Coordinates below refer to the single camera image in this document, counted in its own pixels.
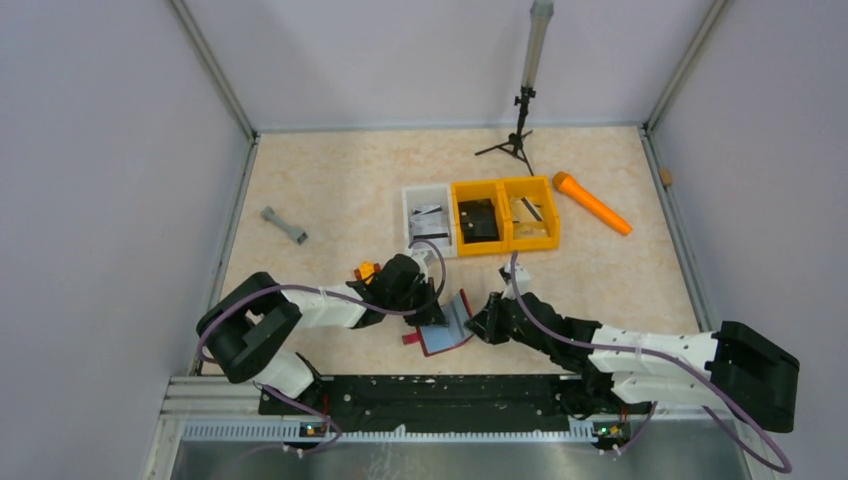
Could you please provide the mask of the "red leather card holder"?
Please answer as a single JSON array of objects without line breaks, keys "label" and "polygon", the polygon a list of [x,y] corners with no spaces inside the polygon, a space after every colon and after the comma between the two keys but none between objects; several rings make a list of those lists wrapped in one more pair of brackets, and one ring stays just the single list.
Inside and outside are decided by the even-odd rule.
[{"label": "red leather card holder", "polygon": [[401,337],[402,344],[419,345],[425,357],[445,353],[465,345],[473,332],[465,325],[471,319],[470,304],[464,289],[442,306],[445,325],[417,327],[413,333]]}]

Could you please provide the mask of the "credit card with black stripe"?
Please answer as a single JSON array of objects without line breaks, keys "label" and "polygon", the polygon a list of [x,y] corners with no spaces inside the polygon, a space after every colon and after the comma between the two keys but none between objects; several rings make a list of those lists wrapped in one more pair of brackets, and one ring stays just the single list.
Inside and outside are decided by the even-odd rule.
[{"label": "credit card with black stripe", "polygon": [[451,234],[447,225],[443,224],[414,224],[410,226],[413,240],[443,241],[450,243]]}]

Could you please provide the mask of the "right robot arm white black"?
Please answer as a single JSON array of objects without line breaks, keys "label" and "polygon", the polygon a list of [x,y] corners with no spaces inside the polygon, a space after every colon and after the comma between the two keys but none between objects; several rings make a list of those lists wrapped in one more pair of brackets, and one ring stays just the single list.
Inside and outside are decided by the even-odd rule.
[{"label": "right robot arm white black", "polygon": [[580,375],[589,404],[612,412],[646,402],[738,406],[762,429],[795,427],[799,360],[735,321],[697,334],[649,334],[558,314],[535,294],[493,293],[466,327],[488,344],[521,343]]}]

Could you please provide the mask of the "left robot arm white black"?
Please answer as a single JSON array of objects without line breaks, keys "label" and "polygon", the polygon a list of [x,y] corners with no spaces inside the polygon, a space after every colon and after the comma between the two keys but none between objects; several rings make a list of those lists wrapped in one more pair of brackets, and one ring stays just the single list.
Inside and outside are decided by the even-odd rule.
[{"label": "left robot arm white black", "polygon": [[297,413],[319,404],[313,369],[284,350],[296,329],[366,328],[388,315],[413,327],[444,326],[442,288],[425,257],[396,254],[381,266],[360,267],[354,280],[329,288],[280,284],[264,271],[252,274],[197,323],[199,351],[233,384],[255,382],[282,394]]}]

